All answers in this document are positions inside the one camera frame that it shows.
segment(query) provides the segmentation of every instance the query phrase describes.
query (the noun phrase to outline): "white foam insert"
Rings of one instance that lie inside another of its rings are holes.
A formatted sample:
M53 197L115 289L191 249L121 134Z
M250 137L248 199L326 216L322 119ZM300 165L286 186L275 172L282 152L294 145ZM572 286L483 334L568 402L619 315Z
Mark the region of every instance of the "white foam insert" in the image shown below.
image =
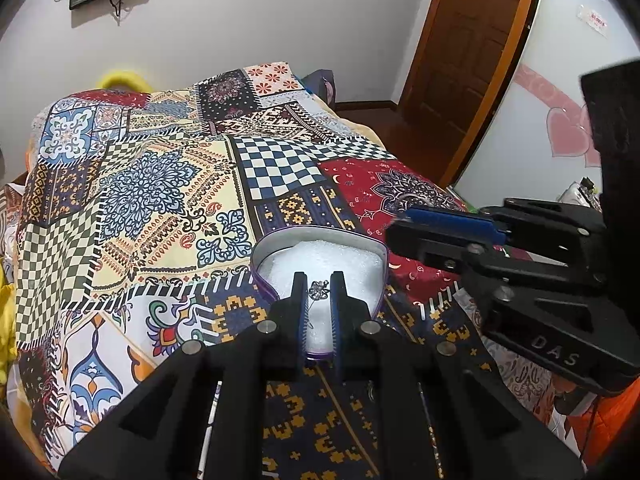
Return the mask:
M344 273L347 294L365 301L373 315L385 286L385 269L382 259L370 251L323 240L299 242L289 249L267 256L258 268L258 273L281 298L288 298L295 272L304 272L307 284L311 287L312 282L329 281L336 270ZM330 298L313 301L309 298L307 352L325 354L333 351L329 300Z

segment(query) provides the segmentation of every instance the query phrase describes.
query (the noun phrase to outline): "baseboard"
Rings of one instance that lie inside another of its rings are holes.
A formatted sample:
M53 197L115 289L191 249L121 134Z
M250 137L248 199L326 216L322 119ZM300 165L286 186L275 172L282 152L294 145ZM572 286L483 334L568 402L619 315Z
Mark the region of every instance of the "baseboard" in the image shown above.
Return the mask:
M335 104L336 112L345 110L373 110L374 108L391 108L396 111L398 105L393 101L343 101Z

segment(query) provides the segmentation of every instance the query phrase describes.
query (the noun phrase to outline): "brown door frame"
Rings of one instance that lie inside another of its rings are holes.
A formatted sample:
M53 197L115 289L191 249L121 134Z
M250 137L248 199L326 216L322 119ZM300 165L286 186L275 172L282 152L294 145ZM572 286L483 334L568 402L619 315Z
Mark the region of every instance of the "brown door frame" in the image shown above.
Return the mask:
M494 75L489 82L489 86L487 87L487 90L484 93L484 97L480 102L478 111L471 121L471 124L469 125L465 136L460 142L460 145L458 146L456 153L453 155L453 158L449 162L447 169L437 183L440 187L446 187L452 183L453 179L460 172L460 169L465 162L466 156L473 146L474 142L476 141L478 136L483 134L488 127L489 121L487 121L487 119L489 117L489 114L492 112L492 110L495 110L495 107L498 104L497 100L501 98L500 90L503 87L505 79L510 75L510 72L512 72L510 71L510 68L512 68L514 65L514 57L520 52L520 49L518 47L522 47L522 45L520 44L520 40L523 34L528 33L528 29L526 29L527 17L530 15L532 4L537 4L537 0L520 0L518 2L518 7L516 8L513 23L511 24L511 29L509 31L507 41L504 45L502 55L498 60L498 65L495 69ZM427 42L429 40L429 36L431 35L431 29L433 27L433 22L435 20L439 5L440 0L431 0L431 5L429 6L429 10L427 12L424 27L422 28L422 34L420 35L420 41L418 42L418 46L415 50L414 60L411 63L409 75L407 76L406 83L404 84L404 89L402 90L402 96L400 97L400 102L398 104L398 109L400 110L401 114L404 114L406 111L409 95L411 93L411 90L413 89L416 78L418 77L418 67L420 65L420 60L422 59L422 54L427 47Z

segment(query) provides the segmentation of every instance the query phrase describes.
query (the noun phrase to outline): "pink heart decal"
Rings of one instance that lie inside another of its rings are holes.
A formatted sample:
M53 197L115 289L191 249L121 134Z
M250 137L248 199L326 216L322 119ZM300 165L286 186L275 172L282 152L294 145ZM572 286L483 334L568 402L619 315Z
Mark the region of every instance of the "pink heart decal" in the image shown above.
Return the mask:
M584 154L584 167L585 168L599 168L600 167L600 152L593 147L593 137L591 136L591 123L589 122L589 113L587 111L587 105L582 107L580 112L580 126L584 128L589 136L589 149Z
M552 156L580 156L589 149L589 134L578 124L572 124L562 108L551 108L546 115L546 132Z

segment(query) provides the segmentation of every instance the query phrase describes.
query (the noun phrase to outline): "quilt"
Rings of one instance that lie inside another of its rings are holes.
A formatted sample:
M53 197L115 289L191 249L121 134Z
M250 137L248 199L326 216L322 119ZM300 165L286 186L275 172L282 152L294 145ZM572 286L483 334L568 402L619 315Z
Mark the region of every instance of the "quilt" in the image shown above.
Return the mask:
M382 239L418 203L462 209L319 107L284 62L178 91L60 99L44 120L17 225L14 424L56 470L182 343L222 344L265 319L270 305L248 262L266 233L314 224ZM393 254L389 266L378 320L418 344L451 341L500 381L458 304L457 276ZM303 372L265 391L265 474L379 476L369 385L337 381L325 362ZM529 402L546 389L537 373L514 380Z

